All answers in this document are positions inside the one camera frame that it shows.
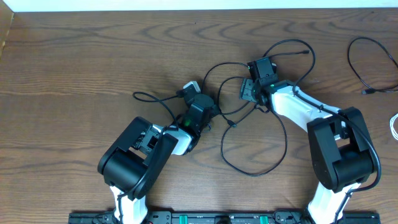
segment green tape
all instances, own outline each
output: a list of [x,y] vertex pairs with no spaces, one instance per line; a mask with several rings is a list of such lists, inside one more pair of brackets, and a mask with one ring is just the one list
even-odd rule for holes
[[180,224],[188,224],[188,216],[180,215]]
[[260,216],[260,224],[269,224],[268,223],[268,216]]

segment wooden table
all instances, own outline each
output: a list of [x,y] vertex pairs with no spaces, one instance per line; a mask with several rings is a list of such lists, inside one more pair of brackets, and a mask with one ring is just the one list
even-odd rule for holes
[[[360,109],[381,158],[381,183],[354,194],[346,210],[377,211],[383,223],[397,223],[398,142],[389,119],[398,112],[398,95],[360,94],[363,84],[346,60],[349,41],[360,35],[382,42],[398,58],[398,10],[17,13],[0,62],[0,223],[66,223],[72,211],[113,208],[109,187],[96,171],[100,157],[136,116],[171,122],[163,107],[138,102],[132,92],[171,96],[190,80],[201,82],[217,63],[255,60],[272,44],[291,38],[307,41],[317,53],[315,69],[300,87],[329,105]],[[287,44],[273,52],[303,49]],[[310,59],[276,59],[281,79],[297,80]],[[397,82],[397,69],[375,44],[355,44],[352,61],[372,86]],[[243,67],[220,67],[210,74],[205,91],[215,95],[220,83],[234,75],[249,76]],[[225,85],[224,111],[243,104],[239,87],[238,81]],[[186,109],[181,99],[167,104],[175,113]],[[147,196],[148,206],[176,211],[304,208],[318,183],[308,137],[282,120],[288,152],[270,174],[246,177],[221,160],[227,124],[217,117],[193,152],[169,159]],[[225,148],[238,167],[264,170],[282,155],[283,132],[273,115],[257,111],[230,131]]]

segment white backdrop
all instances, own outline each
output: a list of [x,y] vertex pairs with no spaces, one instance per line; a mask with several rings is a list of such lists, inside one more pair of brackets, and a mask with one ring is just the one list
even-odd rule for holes
[[14,12],[398,7],[398,0],[3,0]]

